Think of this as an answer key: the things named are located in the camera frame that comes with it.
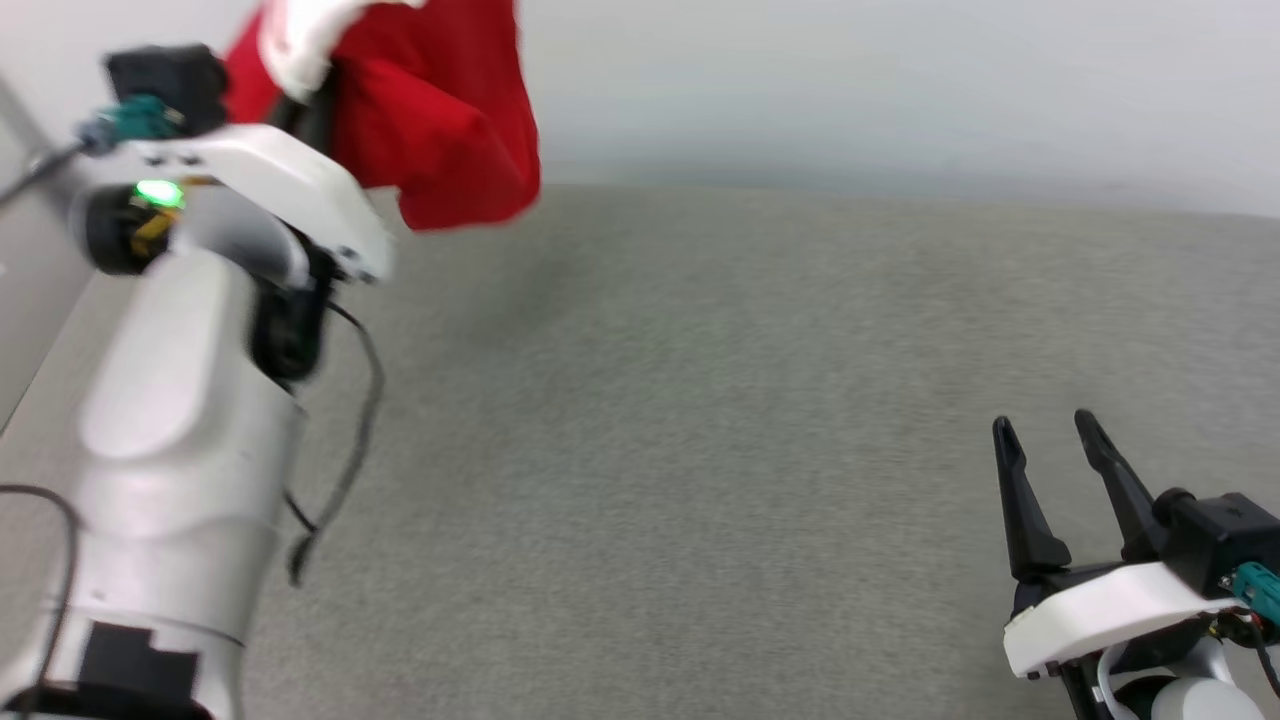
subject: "gray carpet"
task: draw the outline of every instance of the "gray carpet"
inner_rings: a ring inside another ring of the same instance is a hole
[[[997,414],[1078,561],[1120,546],[1079,406],[1155,491],[1280,511],[1275,222],[550,188],[509,228],[406,238],[397,275],[344,293],[390,393],[310,583],[268,582],[251,719],[1068,719],[1001,652]],[[69,486],[128,292],[79,304],[0,438],[12,479]],[[333,340],[311,507],[366,379]],[[33,507],[0,507],[4,648],[58,542]]]

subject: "red cloth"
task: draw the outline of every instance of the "red cloth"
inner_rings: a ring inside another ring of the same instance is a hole
[[[257,53],[261,12],[227,56],[232,122],[280,96]],[[334,159],[396,186],[413,229],[508,220],[538,197],[538,127],[520,74],[513,0],[371,5],[334,50]]]

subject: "white plastic casing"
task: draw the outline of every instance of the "white plastic casing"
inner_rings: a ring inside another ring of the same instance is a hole
[[[200,656],[192,701],[243,717],[241,660],[303,418],[252,360],[257,300],[202,247],[147,268],[81,414],[79,562],[51,682],[76,682],[96,623],[136,628]],[[31,685],[52,612],[0,670],[0,702]]]
[[[1162,562],[1117,568],[1052,594],[1005,625],[1005,655],[1018,676],[1066,662],[1201,612],[1242,607],[1204,600]]]
[[[378,3],[421,8],[426,0],[269,0],[257,45],[275,85],[306,102],[329,73],[329,55],[347,28]]]
[[[1174,680],[1160,691],[1151,711],[1155,720],[1265,720],[1244,691],[1208,678]]]
[[[392,233],[356,178],[330,158],[271,126],[227,126],[164,142],[134,141],[157,174],[211,176],[334,255],[352,278],[390,275]]]

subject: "black cable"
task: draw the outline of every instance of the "black cable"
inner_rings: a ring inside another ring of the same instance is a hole
[[[61,597],[58,600],[58,609],[54,611],[54,619],[49,628],[49,639],[45,643],[45,656],[40,661],[40,671],[36,674],[36,684],[27,693],[26,702],[23,702],[22,711],[18,715],[19,720],[28,720],[40,703],[40,691],[49,684],[49,666],[54,664],[54,651],[58,650],[58,638],[61,637],[63,624],[67,621],[67,610],[72,598],[72,584],[76,582],[76,564],[79,557],[81,520],[79,514],[76,512],[76,509],[72,507],[72,503],[67,498],[47,488],[0,484],[0,495],[28,495],[47,500],[63,512],[63,518],[67,520],[67,570],[63,574]]]
[[[374,420],[378,418],[378,406],[383,401],[383,387],[387,384],[383,361],[378,357],[378,347],[374,345],[374,338],[369,334],[369,329],[337,302],[329,301],[329,309],[351,323],[351,327],[360,334],[360,343],[365,347],[365,355],[369,356],[369,393],[365,396],[365,405],[360,413],[356,445],[347,457],[347,465],[338,478],[338,484],[334,487],[333,495],[329,496],[329,502],[325,503],[324,510],[316,520],[314,523],[310,521],[306,514],[297,506],[297,502],[293,501],[292,496],[285,495],[285,501],[289,503],[293,515],[303,527],[307,527],[307,534],[293,546],[293,551],[289,553],[289,583],[296,588],[302,587],[302,574],[306,571],[311,551],[315,550],[320,536],[324,534],[334,518],[338,516],[342,503],[351,492],[351,487],[356,483],[356,478],[360,477],[360,470],[365,465],[365,457],[369,455],[369,445],[374,436]]]
[[[68,145],[67,147],[63,147],[61,150],[55,150],[51,152],[46,152],[45,155],[41,155],[38,159],[36,159],[35,163],[31,164],[29,168],[27,168],[26,174],[23,174],[20,178],[15,179],[8,187],[0,191],[0,208],[8,205],[9,201],[12,201],[14,197],[18,197],[18,195],[20,195],[24,190],[47,178],[50,174],[52,174],[54,170],[61,168],[63,165],[69,163],[72,158],[76,158],[83,151],[84,151],[84,142],[77,141]]]
[[[1267,641],[1262,635],[1262,628],[1258,626],[1257,615],[1247,615],[1242,620],[1249,626],[1249,634],[1253,635],[1253,650],[1258,651],[1258,661],[1262,662],[1262,673],[1266,674],[1267,683],[1271,684],[1271,692],[1280,697],[1280,676],[1276,676],[1276,666],[1271,664],[1271,653],[1267,652]]]
[[[289,506],[289,512],[293,512],[293,519],[298,521],[300,525],[307,529],[308,533],[316,532],[316,524],[307,518],[307,514],[302,511],[298,506],[298,498],[293,497],[293,491],[284,489],[284,502]]]

